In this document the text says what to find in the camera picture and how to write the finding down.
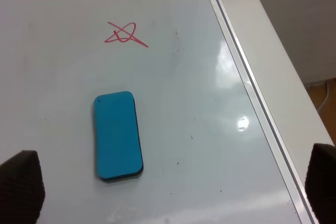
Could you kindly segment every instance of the white wall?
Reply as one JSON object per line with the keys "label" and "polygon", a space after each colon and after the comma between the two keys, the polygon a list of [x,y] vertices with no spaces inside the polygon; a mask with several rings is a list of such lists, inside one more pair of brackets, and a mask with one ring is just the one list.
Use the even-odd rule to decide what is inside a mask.
{"label": "white wall", "polygon": [[260,0],[303,83],[336,77],[336,0]]}

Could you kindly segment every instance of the red star scribble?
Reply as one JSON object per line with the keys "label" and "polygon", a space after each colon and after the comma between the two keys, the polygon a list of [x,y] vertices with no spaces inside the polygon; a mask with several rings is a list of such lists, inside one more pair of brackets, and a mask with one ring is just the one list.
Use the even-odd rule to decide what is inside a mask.
{"label": "red star scribble", "polygon": [[[118,40],[118,41],[124,43],[124,42],[127,42],[127,41],[129,41],[129,40],[133,40],[133,41],[135,41],[135,42],[137,42],[137,43],[143,45],[144,47],[148,47],[144,42],[138,40],[137,38],[135,38],[135,37],[133,36],[133,34],[134,34],[134,32],[135,32],[135,28],[136,28],[136,26],[137,26],[134,22],[128,23],[127,25],[125,25],[125,26],[122,27],[122,28],[120,28],[119,26],[117,26],[117,25],[115,25],[115,24],[113,24],[113,23],[111,23],[111,22],[108,22],[108,23],[109,23],[111,26],[114,26],[114,27],[116,27],[116,28],[119,29],[119,30],[118,30],[118,31],[114,31],[114,34],[113,34],[110,38],[108,38],[107,40],[104,41],[105,43],[113,42],[113,41],[116,41],[116,40]],[[129,25],[134,25],[134,28],[133,28],[133,31],[132,31],[131,34],[130,34],[128,31],[124,30],[124,29],[125,29],[126,27],[128,27]],[[126,37],[126,38],[120,38],[119,35],[118,35],[118,33],[121,32],[121,31],[124,32],[125,34],[128,34],[129,37],[128,37],[128,38],[127,38],[127,37]]]}

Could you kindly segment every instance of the whiteboard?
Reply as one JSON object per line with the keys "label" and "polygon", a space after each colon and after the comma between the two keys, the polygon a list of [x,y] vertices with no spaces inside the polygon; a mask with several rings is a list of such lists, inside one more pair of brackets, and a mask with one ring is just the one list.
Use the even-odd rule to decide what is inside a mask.
{"label": "whiteboard", "polygon": [[[0,162],[38,152],[38,223],[300,223],[209,0],[0,2]],[[105,184],[92,103],[123,90],[144,171]]]}

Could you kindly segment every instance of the white surface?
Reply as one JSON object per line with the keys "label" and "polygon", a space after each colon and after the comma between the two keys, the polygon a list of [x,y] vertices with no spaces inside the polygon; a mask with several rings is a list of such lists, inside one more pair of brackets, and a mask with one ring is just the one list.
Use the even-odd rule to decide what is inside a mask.
{"label": "white surface", "polygon": [[288,153],[280,132],[276,127],[274,119],[267,107],[266,101],[261,93],[260,87],[256,82],[248,60],[240,45],[239,39],[234,31],[227,11],[221,0],[210,0],[218,23],[222,29],[225,40],[232,54],[235,65],[239,71],[246,92],[249,95],[258,121],[262,127],[272,154],[276,160],[278,168],[286,184],[287,190],[297,210],[302,224],[318,223],[314,218],[306,197],[304,186],[297,173],[294,163]]}
{"label": "white surface", "polygon": [[[299,223],[209,0],[0,2],[0,163],[38,151],[38,223]],[[105,44],[107,22],[149,48]],[[105,184],[92,103],[121,90],[144,172]]]}
{"label": "white surface", "polygon": [[332,141],[259,0],[222,0],[302,182],[314,143]]}
{"label": "white surface", "polygon": [[336,78],[336,0],[260,0],[304,84]]}

